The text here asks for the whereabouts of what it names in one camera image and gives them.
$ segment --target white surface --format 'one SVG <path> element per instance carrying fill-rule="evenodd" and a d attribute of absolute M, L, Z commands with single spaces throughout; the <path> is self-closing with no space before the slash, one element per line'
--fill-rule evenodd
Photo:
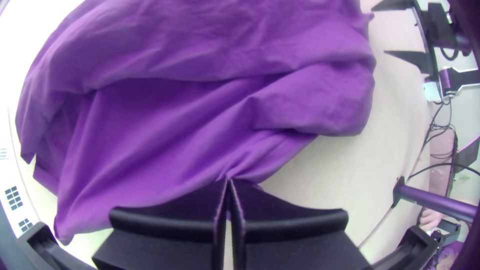
<path fill-rule="evenodd" d="M 0 74 L 8 75 L 0 80 L 0 89 L 4 91 L 0 103 L 7 103 L 12 118 L 30 63 L 48 35 L 79 2 L 12 0 L 0 16 L 0 36 L 8 41 L 0 43 Z M 369 11 L 377 2 L 363 0 L 362 9 Z M 414 23 L 410 11 L 392 11 L 376 13 L 370 24 L 370 42 L 377 58 L 376 87 L 363 133 L 355 137 L 319 137 L 262 184 L 271 194 L 300 206 L 347 210 L 350 218 L 346 233 L 356 245 L 388 211 L 397 177 L 407 176 L 413 170 L 430 122 L 423 77 L 418 69 L 383 53 L 383 50 L 422 51 L 422 40 Z M 18 153 L 16 137 L 13 143 Z M 19 161 L 36 213 L 52 226 L 57 209 L 55 196 L 32 179 L 32 165 Z M 418 166 L 423 168 L 428 163 L 421 158 Z M 419 176 L 415 186 L 424 187 L 426 180 Z M 361 250 L 370 262 L 393 251 L 404 228 L 412 225 L 412 215 L 416 218 L 415 212 L 418 214 L 415 205 L 402 203 L 390 213 L 388 218 L 395 218 L 398 226 L 382 227 L 371 238 L 371 241 L 380 238 L 387 244 L 367 243 Z M 105 230 L 77 235 L 64 248 L 92 264 L 92 254 L 109 233 L 110 230 Z M 226 269 L 231 269 L 231 261 L 228 251 Z"/>

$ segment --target purple cylinder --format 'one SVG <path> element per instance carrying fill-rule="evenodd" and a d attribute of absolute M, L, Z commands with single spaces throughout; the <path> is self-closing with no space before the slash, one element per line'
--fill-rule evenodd
<path fill-rule="evenodd" d="M 432 209 L 460 221 L 472 223 L 477 207 L 418 188 L 399 184 L 393 192 L 403 200 Z"/>

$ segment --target cable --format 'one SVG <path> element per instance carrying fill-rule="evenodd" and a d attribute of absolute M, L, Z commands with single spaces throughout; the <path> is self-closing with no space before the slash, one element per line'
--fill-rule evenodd
<path fill-rule="evenodd" d="M 425 172 L 425 171 L 428 171 L 428 170 L 430 170 L 430 169 L 432 169 L 432 168 L 435 168 L 435 167 L 438 167 L 438 166 L 447 166 L 447 165 L 464 168 L 465 170 L 468 170 L 468 171 L 470 171 L 470 172 L 472 172 L 472 173 L 475 173 L 475 174 L 477 174 L 478 176 L 480 176 L 480 172 L 478 172 L 478 171 L 470 168 L 469 166 L 465 166 L 465 165 L 458 164 L 458 163 L 440 163 L 440 164 L 434 164 L 434 165 L 428 166 L 428 167 L 426 167 L 426 168 L 424 168 L 424 169 L 421 169 L 421 170 L 417 171 L 416 173 L 410 175 L 410 176 L 408 177 L 408 179 L 413 178 L 413 177 L 416 177 L 417 175 L 419 175 L 419 174 L 421 174 L 421 173 L 423 173 L 423 172 Z"/>
<path fill-rule="evenodd" d="M 438 137 L 442 134 L 444 134 L 445 132 L 447 132 L 447 130 L 449 130 L 449 127 L 450 125 L 452 124 L 452 99 L 449 99 L 448 100 L 448 104 L 450 105 L 450 117 L 448 119 L 448 124 L 447 125 L 437 125 L 435 124 L 435 118 L 437 117 L 437 114 L 440 112 L 440 109 L 443 107 L 443 105 L 440 105 L 440 107 L 438 108 L 438 110 L 436 111 L 435 115 L 433 116 L 433 119 L 432 119 L 432 123 L 430 124 L 430 132 L 433 130 L 433 127 L 439 127 L 440 129 L 438 130 L 442 130 L 442 132 L 440 132 L 439 134 L 435 134 L 433 135 L 432 137 L 430 138 L 427 138 L 427 140 L 424 140 L 423 144 L 424 146 L 429 143 L 431 140 L 433 140 L 435 137 Z"/>
<path fill-rule="evenodd" d="M 460 50 L 458 48 L 456 48 L 454 51 L 453 51 L 453 55 L 452 56 L 448 56 L 445 51 L 444 51 L 444 48 L 440 48 L 440 51 L 441 51 L 441 55 L 443 55 L 443 57 L 445 57 L 445 59 L 447 59 L 448 61 L 453 61 L 455 59 L 457 59 L 457 57 L 459 56 L 459 52 Z"/>

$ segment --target purple fabric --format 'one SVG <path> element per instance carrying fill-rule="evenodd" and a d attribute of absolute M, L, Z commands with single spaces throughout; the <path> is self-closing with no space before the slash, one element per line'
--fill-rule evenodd
<path fill-rule="evenodd" d="M 438 259 L 430 258 L 423 270 L 450 270 L 457 259 L 464 243 L 455 241 L 449 245 L 442 247 Z"/>
<path fill-rule="evenodd" d="M 109 226 L 212 181 L 259 183 L 370 113 L 356 0 L 86 0 L 26 77 L 16 126 L 58 196 L 55 235 Z"/>

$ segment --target purple object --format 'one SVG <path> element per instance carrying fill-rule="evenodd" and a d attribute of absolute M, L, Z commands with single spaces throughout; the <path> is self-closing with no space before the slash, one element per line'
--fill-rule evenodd
<path fill-rule="evenodd" d="M 442 247 L 438 258 L 432 257 L 423 270 L 450 270 L 457 259 L 464 243 L 453 242 Z"/>
<path fill-rule="evenodd" d="M 396 203 L 399 199 L 403 199 L 467 223 L 472 223 L 477 213 L 476 206 L 407 186 L 402 179 L 393 189 L 393 198 Z"/>
<path fill-rule="evenodd" d="M 22 89 L 16 127 L 58 196 L 55 236 L 221 179 L 264 181 L 317 135 L 362 131 L 371 15 L 356 0 L 86 0 Z"/>

